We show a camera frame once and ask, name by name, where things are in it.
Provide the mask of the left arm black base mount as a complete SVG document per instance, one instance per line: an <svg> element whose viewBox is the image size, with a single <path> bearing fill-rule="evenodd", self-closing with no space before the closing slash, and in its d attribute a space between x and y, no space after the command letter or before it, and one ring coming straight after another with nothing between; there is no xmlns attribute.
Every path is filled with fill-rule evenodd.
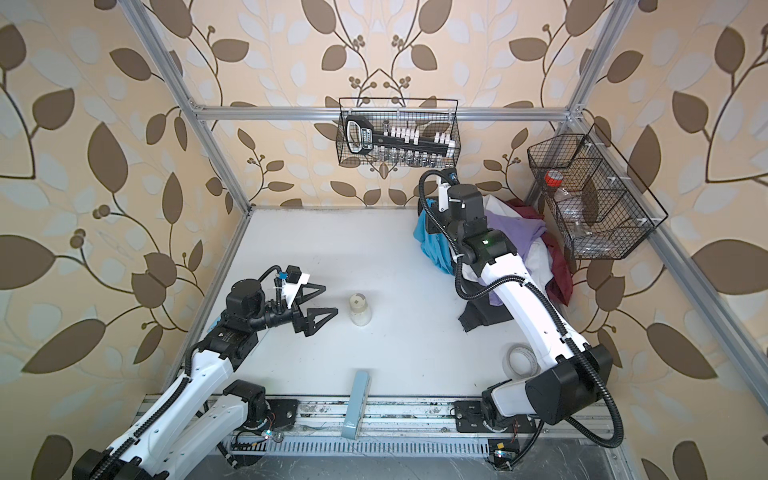
<svg viewBox="0 0 768 480"><path fill-rule="evenodd" d="M298 417L298 399L268 397L267 406L267 426L270 430L288 431L293 429Z"/></svg>

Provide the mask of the turquoise blue cloth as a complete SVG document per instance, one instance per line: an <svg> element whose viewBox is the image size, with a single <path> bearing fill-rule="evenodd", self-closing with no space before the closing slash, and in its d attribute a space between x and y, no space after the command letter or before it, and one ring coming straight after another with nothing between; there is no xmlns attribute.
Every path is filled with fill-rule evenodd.
<svg viewBox="0 0 768 480"><path fill-rule="evenodd" d="M434 266L445 274L453 275L454 263L449 242L440 232L436 234L428 233L426 220L426 214L422 208L419 208L419 216L413 237L419 243L422 253Z"/></svg>

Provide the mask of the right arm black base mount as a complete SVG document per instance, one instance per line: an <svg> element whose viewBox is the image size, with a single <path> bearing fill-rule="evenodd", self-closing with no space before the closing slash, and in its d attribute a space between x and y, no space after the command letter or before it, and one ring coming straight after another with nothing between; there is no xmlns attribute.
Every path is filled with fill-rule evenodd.
<svg viewBox="0 0 768 480"><path fill-rule="evenodd" d="M456 400L452 403L450 414L455 420L456 431L462 434L530 434L536 430L536 422L525 415L491 422L485 417L479 400Z"/></svg>

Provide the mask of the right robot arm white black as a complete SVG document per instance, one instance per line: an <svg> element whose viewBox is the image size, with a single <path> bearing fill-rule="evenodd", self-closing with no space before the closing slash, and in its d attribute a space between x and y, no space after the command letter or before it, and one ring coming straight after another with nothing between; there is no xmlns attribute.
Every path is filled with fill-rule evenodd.
<svg viewBox="0 0 768 480"><path fill-rule="evenodd" d="M457 295L472 303L495 295L523 332L538 365L525 380L497 383L481 394L487 426L501 430L520 415L536 429L566 422L604 448L619 447L625 429L607 382L613 357L591 345L535 284L517 247L489 227L483 197L452 169L425 171L418 198L425 226L449 244Z"/></svg>

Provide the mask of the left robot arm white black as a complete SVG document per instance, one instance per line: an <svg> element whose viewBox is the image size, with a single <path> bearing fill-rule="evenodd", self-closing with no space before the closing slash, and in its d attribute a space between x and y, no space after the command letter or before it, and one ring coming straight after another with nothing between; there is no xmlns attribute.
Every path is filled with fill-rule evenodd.
<svg viewBox="0 0 768 480"><path fill-rule="evenodd" d="M86 451L73 478L184 479L213 450L234 464L224 443L234 432L249 432L263 443L292 425L295 407L275 409L264 386L233 375L260 332L289 325L311 337L333 319L337 308L306 305L325 290L294 265L274 265L257 279L236 282L213 328L186 351L172 385L106 449Z"/></svg>

